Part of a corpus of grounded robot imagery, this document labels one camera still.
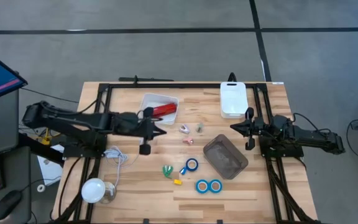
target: wooden table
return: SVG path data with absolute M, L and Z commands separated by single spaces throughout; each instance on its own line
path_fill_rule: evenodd
M 96 99 L 99 82 L 86 82 L 83 86 L 78 110 L 82 110 Z M 282 84 L 267 83 L 273 114 L 291 117 L 291 109 L 285 87 Z M 111 98 L 111 111 L 137 112 L 144 93 L 156 93 L 179 98 L 178 115 L 174 125 L 160 127 L 168 132 L 150 141 L 152 153 L 139 156 L 126 169 L 120 171 L 116 198 L 107 205 L 96 203 L 92 223 L 141 223 L 149 218 L 151 223 L 275 223 L 272 197 L 266 171 L 265 159 L 260 155 L 259 146 L 246 151 L 247 138 L 232 130 L 229 125 L 241 119 L 224 119 L 220 115 L 219 89 L 202 88 L 120 88 L 114 89 Z M 248 104 L 255 108 L 254 94 L 248 90 Z M 262 101 L 264 120 L 267 121 L 265 105 Z M 198 123 L 204 123 L 204 131 L 195 131 Z M 178 131 L 181 124 L 191 129 L 194 145 L 182 143 L 186 135 Z M 248 158 L 249 165 L 233 180 L 223 180 L 223 191 L 219 194 L 199 194 L 195 182 L 200 179 L 222 178 L 204 158 L 203 147 L 218 134 L 225 134 Z M 109 146 L 118 146 L 129 155 L 131 162 L 139 150 L 139 138 L 108 136 Z M 179 170 L 191 157 L 200 166 L 196 172 L 180 175 Z M 62 181 L 58 189 L 53 217 L 57 217 L 58 202 L 63 183 L 75 159 L 65 162 Z M 317 219 L 313 198 L 303 165 L 294 158 L 283 158 L 288 188 L 299 206 L 311 218 Z M 174 167 L 172 177 L 181 179 L 183 185 L 175 185 L 162 174 L 162 166 Z M 77 163 L 63 194 L 62 210 L 68 206 L 78 192 L 83 159 Z M 116 168 L 102 159 L 99 178 L 115 183 Z M 279 192 L 283 219 L 286 219 L 285 206 Z M 83 202 L 81 218 L 85 218 L 86 203 Z

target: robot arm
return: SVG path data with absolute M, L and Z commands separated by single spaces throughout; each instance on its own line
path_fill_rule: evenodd
M 22 121 L 30 128 L 46 127 L 58 131 L 89 147 L 98 144 L 99 135 L 141 137 L 144 143 L 140 146 L 139 152 L 148 155 L 150 146 L 147 141 L 167 133 L 156 127 L 152 115 L 153 108 L 146 108 L 142 119 L 130 112 L 84 114 L 57 108 L 46 101 L 41 101 L 27 107 Z M 74 125 L 86 127 L 88 130 L 76 128 Z
M 252 136 L 256 135 L 269 138 L 276 149 L 284 149 L 286 145 L 294 145 L 318 147 L 332 154 L 345 152 L 342 139 L 336 133 L 304 130 L 293 125 L 293 121 L 281 115 L 275 115 L 270 124 L 265 124 L 263 118 L 255 118 L 252 121 L 253 116 L 254 109 L 248 108 L 245 121 L 230 125 L 232 129 L 244 137 L 248 137 L 247 150 L 255 147 L 255 140 Z

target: computer mouse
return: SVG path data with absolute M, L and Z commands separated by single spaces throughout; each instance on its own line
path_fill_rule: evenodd
M 13 190 L 0 200 L 0 220 L 6 218 L 22 200 L 22 192 Z

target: blue painter's tape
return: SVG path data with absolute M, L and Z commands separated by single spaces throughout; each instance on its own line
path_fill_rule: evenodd
M 212 188 L 212 185 L 215 184 L 215 183 L 219 184 L 219 188 L 218 188 L 218 189 L 213 189 L 213 188 Z M 222 189 L 223 189 L 223 184 L 222 184 L 222 182 L 221 182 L 220 180 L 216 180 L 216 179 L 215 179 L 215 180 L 211 180 L 211 182 L 209 183 L 208 188 L 209 188 L 209 190 L 210 190 L 212 193 L 219 193 L 219 192 L 222 191 Z
M 189 166 L 189 163 L 190 162 L 194 162 L 196 165 L 194 166 L 194 167 L 190 167 Z M 190 159 L 188 159 L 187 161 L 186 161 L 186 168 L 189 170 L 189 171 L 196 171 L 197 170 L 197 168 L 198 168 L 198 161 L 196 160 L 196 159 L 194 159 L 194 158 L 190 158 Z
M 204 189 L 204 190 L 201 190 L 201 189 L 200 189 L 200 185 L 201 185 L 202 183 L 205 184 L 205 189 Z M 207 182 L 206 180 L 199 180 L 199 181 L 197 181 L 197 183 L 196 183 L 196 190 L 197 190 L 198 193 L 204 194 L 205 192 L 207 192 L 207 191 L 209 190 L 209 188 L 208 188 L 208 182 Z

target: clear plastic container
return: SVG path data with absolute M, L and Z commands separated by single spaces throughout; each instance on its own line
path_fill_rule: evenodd
M 223 134 L 216 136 L 204 149 L 208 162 L 224 179 L 233 179 L 248 166 L 247 158 Z

